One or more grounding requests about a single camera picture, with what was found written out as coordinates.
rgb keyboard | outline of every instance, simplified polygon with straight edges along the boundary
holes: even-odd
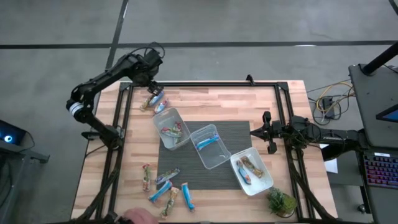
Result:
[[[398,189],[398,158],[364,156],[368,185]]]

monitor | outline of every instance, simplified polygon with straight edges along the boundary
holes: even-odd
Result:
[[[398,105],[392,106],[377,114],[376,119],[398,123]]]

gray floor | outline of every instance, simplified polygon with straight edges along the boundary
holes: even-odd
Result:
[[[111,43],[121,4],[0,0],[0,44]],[[397,22],[388,1],[130,0],[120,43],[394,40]],[[347,79],[349,65],[366,63],[387,47],[166,49],[156,79],[242,80],[250,73],[258,80],[304,80],[311,90]],[[117,50],[115,58],[127,51]],[[108,54],[109,49],[0,50],[0,119],[29,130],[35,150],[51,154],[48,164],[31,165],[15,223],[68,220],[87,144],[80,132],[88,126],[69,115],[65,102],[74,86],[103,71]],[[355,99],[350,103],[329,128],[362,127]],[[332,185],[332,191],[340,218],[371,220],[355,209],[361,203],[358,188]]]

plastic bin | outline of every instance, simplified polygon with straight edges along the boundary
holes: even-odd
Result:
[[[264,171],[264,175],[261,178],[258,178],[245,165],[243,165],[244,171],[246,171],[246,173],[250,177],[251,185],[248,185],[244,182],[242,176],[239,174],[238,165],[236,165],[236,161],[242,158],[243,156],[247,156],[255,167]],[[250,147],[249,149],[245,149],[241,152],[233,154],[231,156],[231,166],[232,169],[234,170],[236,178],[238,179],[242,187],[242,190],[248,196],[256,195],[274,185],[274,180],[272,179],[270,173],[268,172],[267,167],[262,161],[261,156],[256,148]]]
[[[182,120],[180,114],[177,109],[169,108],[153,117],[154,124],[156,126],[157,132],[159,133],[160,138],[163,141],[164,146],[168,150],[176,150],[177,148],[183,146],[187,142],[189,142],[190,132],[187,128],[187,125]],[[181,122],[181,131],[182,136],[180,138],[180,142],[178,144],[174,144],[174,138],[167,136],[162,133],[162,128],[173,128],[176,121]]]
[[[213,137],[217,133],[216,126],[210,124],[197,131],[192,132],[191,140],[194,146],[199,142]],[[226,149],[223,141],[219,138],[217,141],[210,143],[200,151],[197,150],[203,165],[207,169],[212,169],[231,157],[231,153]]]

butcher block tabletop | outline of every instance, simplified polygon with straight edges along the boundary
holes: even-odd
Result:
[[[289,84],[290,97],[294,114],[309,118],[312,121],[310,105],[307,100],[303,81],[286,81]],[[120,82],[116,82],[101,92],[96,117],[105,124],[112,124]],[[211,86],[211,87],[165,87],[165,96],[169,99],[168,107],[174,107],[184,121],[249,121],[250,129],[260,128],[262,115],[270,111],[272,120],[278,120],[278,108],[273,87],[262,86]],[[178,193],[172,213],[166,220],[161,219],[160,212],[169,198],[161,196],[157,204],[147,198],[156,192],[154,180],[157,177],[160,137],[153,124],[153,110],[142,112],[139,107],[150,95],[146,88],[134,87],[131,109],[126,132],[118,194],[115,212],[142,207],[151,212],[160,222],[291,222],[297,221],[294,214],[290,218],[281,218],[271,213],[266,199],[267,190],[255,196],[247,196],[242,190],[190,190],[195,212],[190,212],[185,205],[182,193]],[[281,98],[285,117],[288,121],[287,107],[283,91]],[[123,98],[119,124],[123,120],[126,96]],[[277,143],[275,154],[267,153],[268,143],[251,137],[255,147],[274,179],[274,187],[292,195],[289,169],[287,166],[284,143]],[[87,152],[103,145],[100,140],[90,141]],[[106,148],[90,154],[84,161],[80,182],[73,206],[72,218],[81,215],[94,199],[101,185],[106,158]],[[337,217],[335,203],[323,163],[321,151],[309,146],[304,149],[304,162],[311,191],[328,213]],[[142,166],[150,163],[150,192],[142,190],[144,170]],[[300,190],[300,201],[304,217],[308,217],[303,192]],[[104,215],[108,211],[110,190],[105,198]]]

